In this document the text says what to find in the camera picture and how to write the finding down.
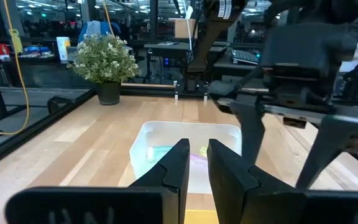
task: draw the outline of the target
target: green leafy plant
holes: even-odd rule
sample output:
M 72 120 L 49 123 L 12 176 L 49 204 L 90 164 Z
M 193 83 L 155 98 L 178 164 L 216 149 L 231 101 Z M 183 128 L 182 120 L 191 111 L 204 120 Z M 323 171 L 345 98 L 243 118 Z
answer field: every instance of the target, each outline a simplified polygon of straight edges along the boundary
M 123 82 L 140 74 L 135 58 L 124 48 L 127 42 L 107 34 L 84 37 L 69 64 L 79 76 L 94 83 Z

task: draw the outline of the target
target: ceiling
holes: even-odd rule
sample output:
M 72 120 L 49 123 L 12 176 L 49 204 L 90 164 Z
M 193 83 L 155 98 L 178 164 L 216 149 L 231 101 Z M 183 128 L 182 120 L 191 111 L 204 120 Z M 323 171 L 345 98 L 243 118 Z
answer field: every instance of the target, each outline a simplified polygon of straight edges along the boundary
M 105 0 L 107 9 L 110 14 L 117 12 L 131 12 L 140 14 L 148 14 L 150 12 L 150 0 L 127 0 L 126 2 L 118 2 L 112 0 Z M 179 7 L 181 13 L 184 16 L 184 6 L 190 5 L 190 0 L 183 2 L 179 1 Z M 75 12 L 80 16 L 80 7 L 78 3 L 73 0 L 68 1 L 68 10 Z M 42 12 L 48 14 L 50 12 L 65 11 L 66 4 L 65 0 L 16 0 L 17 7 L 21 13 L 31 12 Z M 263 11 L 268 8 L 270 2 L 268 0 L 253 0 L 249 1 L 247 7 L 242 13 L 244 16 L 255 16 L 260 15 Z M 96 8 L 103 10 L 103 0 L 96 0 Z M 158 0 L 158 15 L 169 16 L 169 17 L 180 17 L 181 15 L 177 12 L 173 0 Z

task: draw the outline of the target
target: black plant pot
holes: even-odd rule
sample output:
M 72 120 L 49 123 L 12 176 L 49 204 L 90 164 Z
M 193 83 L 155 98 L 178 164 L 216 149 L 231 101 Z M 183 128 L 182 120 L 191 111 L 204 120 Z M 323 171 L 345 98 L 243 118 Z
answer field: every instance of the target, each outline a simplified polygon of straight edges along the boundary
M 121 83 L 98 83 L 96 92 L 98 93 L 101 105 L 115 105 L 119 103 L 119 92 Z

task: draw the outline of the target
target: desk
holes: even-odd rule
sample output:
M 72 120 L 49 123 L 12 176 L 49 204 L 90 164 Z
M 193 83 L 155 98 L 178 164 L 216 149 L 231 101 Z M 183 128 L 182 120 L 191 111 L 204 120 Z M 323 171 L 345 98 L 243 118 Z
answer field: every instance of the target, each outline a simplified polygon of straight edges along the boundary
M 115 106 L 101 106 L 97 97 L 66 115 L 27 144 L 0 161 L 0 223 L 8 198 L 28 187 L 127 186 L 134 180 L 129 149 L 147 121 L 239 123 L 220 112 L 212 101 L 121 96 Z M 263 118 L 265 139 L 257 165 L 294 185 L 316 137 L 317 129 L 283 126 L 271 114 Z M 341 154 L 312 186 L 313 189 L 358 190 L 358 161 Z M 188 194 L 187 209 L 214 209 L 210 194 Z
M 207 60 L 215 62 L 220 53 L 224 52 L 227 47 L 230 45 L 229 42 L 215 41 L 215 45 L 212 46 L 209 50 L 209 55 Z M 151 56 L 158 57 L 168 57 L 168 58 L 177 58 L 183 59 L 186 57 L 187 51 L 190 50 L 189 43 L 180 42 L 175 45 L 160 45 L 160 44 L 145 44 L 144 47 L 147 49 L 147 74 L 146 79 L 149 79 L 151 76 L 150 71 L 150 60 Z
M 212 69 L 213 80 L 222 80 L 223 75 L 244 77 L 255 67 L 256 67 L 255 65 L 240 65 L 240 64 L 233 63 L 231 58 L 231 51 L 228 50 L 223 55 L 223 57 L 221 57 L 213 65 L 213 69 Z

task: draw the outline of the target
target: keyboard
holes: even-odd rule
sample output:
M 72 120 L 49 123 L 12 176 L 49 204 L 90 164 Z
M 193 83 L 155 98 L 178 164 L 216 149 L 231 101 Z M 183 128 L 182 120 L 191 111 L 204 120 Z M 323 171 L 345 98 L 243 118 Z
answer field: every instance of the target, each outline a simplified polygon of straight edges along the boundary
M 233 58 L 233 63 L 257 65 L 259 61 L 256 55 L 243 50 L 232 50 L 231 57 Z

